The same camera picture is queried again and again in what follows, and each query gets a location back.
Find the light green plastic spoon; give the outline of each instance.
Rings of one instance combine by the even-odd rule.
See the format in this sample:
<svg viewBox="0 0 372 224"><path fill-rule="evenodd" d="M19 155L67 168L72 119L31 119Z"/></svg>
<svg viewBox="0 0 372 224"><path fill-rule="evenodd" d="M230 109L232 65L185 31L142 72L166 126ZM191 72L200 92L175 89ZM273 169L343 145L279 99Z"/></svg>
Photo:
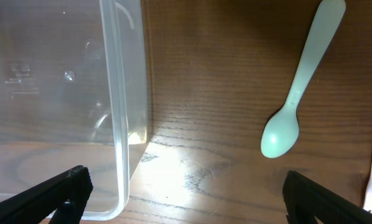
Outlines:
<svg viewBox="0 0 372 224"><path fill-rule="evenodd" d="M286 153L299 135L297 107L345 13L344 0L323 0L317 9L304 51L284 106L267 122L261 150L276 158Z"/></svg>

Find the plastic container wall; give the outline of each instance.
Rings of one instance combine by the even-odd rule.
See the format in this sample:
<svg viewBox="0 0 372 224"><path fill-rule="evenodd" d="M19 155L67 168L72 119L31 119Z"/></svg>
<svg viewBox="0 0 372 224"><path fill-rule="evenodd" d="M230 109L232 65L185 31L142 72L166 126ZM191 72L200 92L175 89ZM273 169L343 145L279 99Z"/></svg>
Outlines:
<svg viewBox="0 0 372 224"><path fill-rule="evenodd" d="M146 86L139 1L0 0L0 202L81 164L83 219L117 216Z"/></svg>

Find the wooden surface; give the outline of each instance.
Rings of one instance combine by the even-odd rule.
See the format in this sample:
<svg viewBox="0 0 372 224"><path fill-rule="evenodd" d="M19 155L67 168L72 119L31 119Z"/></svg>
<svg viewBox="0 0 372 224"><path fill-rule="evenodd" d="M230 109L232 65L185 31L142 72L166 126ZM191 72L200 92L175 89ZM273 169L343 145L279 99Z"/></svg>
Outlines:
<svg viewBox="0 0 372 224"><path fill-rule="evenodd" d="M297 170L362 205L372 153L372 0L346 14L299 105L300 136L266 159L319 0L143 1L152 139L108 223L286 223Z"/></svg>

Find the wooden table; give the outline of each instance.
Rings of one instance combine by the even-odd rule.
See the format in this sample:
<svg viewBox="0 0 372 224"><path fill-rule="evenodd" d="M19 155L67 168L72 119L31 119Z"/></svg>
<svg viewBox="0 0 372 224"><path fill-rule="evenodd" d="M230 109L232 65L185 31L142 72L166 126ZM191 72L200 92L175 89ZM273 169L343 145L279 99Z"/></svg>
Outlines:
<svg viewBox="0 0 372 224"><path fill-rule="evenodd" d="M260 151L320 0L146 0L152 138L108 223L286 223L296 170L362 206L372 154L372 0L346 14L299 105L300 136Z"/></svg>

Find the spoon bowl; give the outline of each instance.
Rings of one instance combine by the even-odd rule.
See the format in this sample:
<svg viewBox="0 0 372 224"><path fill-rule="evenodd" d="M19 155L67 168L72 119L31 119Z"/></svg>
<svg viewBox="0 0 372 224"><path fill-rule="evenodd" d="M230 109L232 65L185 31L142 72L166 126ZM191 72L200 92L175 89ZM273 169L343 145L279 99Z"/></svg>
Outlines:
<svg viewBox="0 0 372 224"><path fill-rule="evenodd" d="M264 156L276 158L286 153L297 141L299 126L296 110L283 106L267 122L263 131L261 150Z"/></svg>

